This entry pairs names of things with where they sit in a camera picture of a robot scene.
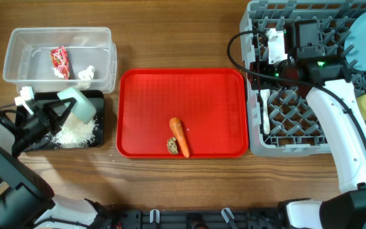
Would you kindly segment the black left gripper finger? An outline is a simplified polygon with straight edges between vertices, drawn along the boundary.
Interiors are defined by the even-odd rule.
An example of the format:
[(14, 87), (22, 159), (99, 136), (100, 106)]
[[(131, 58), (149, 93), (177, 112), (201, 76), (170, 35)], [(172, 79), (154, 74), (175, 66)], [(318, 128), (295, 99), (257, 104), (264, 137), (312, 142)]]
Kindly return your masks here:
[(58, 99), (51, 102), (46, 103), (37, 103), (36, 107), (40, 110), (42, 109), (53, 109), (55, 107), (59, 106), (65, 106), (67, 109), (72, 109), (74, 105), (76, 104), (76, 99), (73, 97), (67, 98), (67, 99)]
[(57, 114), (54, 110), (51, 109), (51, 134), (56, 135), (61, 131), (61, 126), (65, 123), (67, 117), (69, 116), (71, 109), (65, 109), (62, 114)]

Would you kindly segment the white plastic spoon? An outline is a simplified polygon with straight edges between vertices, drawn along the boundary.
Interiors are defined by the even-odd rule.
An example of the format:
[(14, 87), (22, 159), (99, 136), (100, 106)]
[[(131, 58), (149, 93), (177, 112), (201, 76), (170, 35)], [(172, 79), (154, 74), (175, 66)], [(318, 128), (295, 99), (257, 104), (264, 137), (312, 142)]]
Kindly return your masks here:
[(270, 133), (269, 114), (268, 114), (269, 96), (270, 96), (269, 89), (263, 89), (260, 91), (260, 97), (262, 100), (262, 127), (263, 127), (263, 133), (265, 135), (269, 135)]

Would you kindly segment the green bowl with rice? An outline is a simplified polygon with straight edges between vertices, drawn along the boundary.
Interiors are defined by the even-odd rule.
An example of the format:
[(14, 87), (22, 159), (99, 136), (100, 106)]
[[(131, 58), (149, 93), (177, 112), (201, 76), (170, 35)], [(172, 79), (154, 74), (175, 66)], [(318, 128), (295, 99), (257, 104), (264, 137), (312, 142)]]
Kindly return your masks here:
[(95, 116), (95, 106), (76, 88), (70, 87), (57, 94), (60, 100), (75, 99), (71, 112), (84, 124), (88, 124)]

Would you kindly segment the red snack wrapper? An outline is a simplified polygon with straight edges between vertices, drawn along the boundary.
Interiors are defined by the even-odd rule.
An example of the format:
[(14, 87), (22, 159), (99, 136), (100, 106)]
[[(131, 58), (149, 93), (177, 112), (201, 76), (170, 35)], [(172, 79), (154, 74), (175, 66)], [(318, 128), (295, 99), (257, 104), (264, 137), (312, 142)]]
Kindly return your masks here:
[(53, 64), (53, 72), (55, 73), (55, 76), (68, 80), (70, 75), (69, 59), (65, 46), (60, 46), (56, 49), (53, 49), (50, 52), (50, 57)]

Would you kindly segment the white tissue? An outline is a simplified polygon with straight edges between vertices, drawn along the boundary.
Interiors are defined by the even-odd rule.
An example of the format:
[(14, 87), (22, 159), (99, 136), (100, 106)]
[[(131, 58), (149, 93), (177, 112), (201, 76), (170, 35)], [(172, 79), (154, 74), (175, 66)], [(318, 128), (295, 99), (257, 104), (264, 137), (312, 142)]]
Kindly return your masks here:
[(80, 82), (78, 83), (78, 88), (81, 90), (86, 90), (91, 87), (92, 80), (94, 79), (95, 68), (93, 66), (88, 66), (85, 70), (78, 72), (78, 78)]

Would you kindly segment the brown shiitake mushroom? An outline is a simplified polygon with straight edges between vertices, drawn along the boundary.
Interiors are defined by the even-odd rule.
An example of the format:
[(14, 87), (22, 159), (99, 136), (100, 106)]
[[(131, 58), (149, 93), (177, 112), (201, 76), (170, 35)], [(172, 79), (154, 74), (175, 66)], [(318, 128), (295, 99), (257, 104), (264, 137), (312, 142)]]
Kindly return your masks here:
[(171, 137), (167, 140), (166, 143), (167, 150), (172, 155), (177, 155), (179, 153), (178, 146), (177, 146), (177, 140), (175, 137)]

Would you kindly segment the orange carrot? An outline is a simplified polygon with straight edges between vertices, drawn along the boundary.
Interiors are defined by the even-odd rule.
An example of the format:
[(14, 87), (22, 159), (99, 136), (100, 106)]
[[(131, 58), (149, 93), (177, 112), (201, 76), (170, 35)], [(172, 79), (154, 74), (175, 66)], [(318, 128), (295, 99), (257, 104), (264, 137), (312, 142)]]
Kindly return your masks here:
[(189, 152), (189, 148), (186, 142), (186, 138), (184, 135), (184, 130), (182, 128), (182, 123), (181, 121), (174, 117), (171, 118), (169, 121), (170, 124), (170, 128), (174, 134), (174, 137), (176, 138), (179, 146), (180, 146), (180, 150), (182, 152), (182, 154), (186, 157), (189, 158), (190, 157), (190, 152)]

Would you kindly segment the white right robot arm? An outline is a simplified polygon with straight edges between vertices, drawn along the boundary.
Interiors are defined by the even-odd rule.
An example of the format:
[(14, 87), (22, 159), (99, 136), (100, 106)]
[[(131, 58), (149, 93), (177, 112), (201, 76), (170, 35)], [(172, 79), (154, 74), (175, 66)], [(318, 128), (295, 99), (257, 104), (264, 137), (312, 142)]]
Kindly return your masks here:
[(360, 114), (346, 64), (337, 56), (298, 60), (296, 72), (268, 76), (269, 85), (306, 87), (335, 161), (341, 194), (327, 201), (292, 200), (284, 205), (294, 228), (366, 228), (366, 123)]

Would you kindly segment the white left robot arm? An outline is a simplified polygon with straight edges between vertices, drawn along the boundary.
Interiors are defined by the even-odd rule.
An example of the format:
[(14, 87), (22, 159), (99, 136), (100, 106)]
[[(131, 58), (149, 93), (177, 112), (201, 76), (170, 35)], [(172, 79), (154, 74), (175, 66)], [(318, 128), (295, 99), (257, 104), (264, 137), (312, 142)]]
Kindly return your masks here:
[(95, 108), (88, 99), (61, 98), (40, 103), (21, 102), (31, 117), (23, 125), (12, 104), (0, 107), (0, 228), (110, 228), (108, 211), (97, 202), (54, 194), (51, 186), (18, 157), (47, 133), (56, 134), (69, 115), (90, 121)]

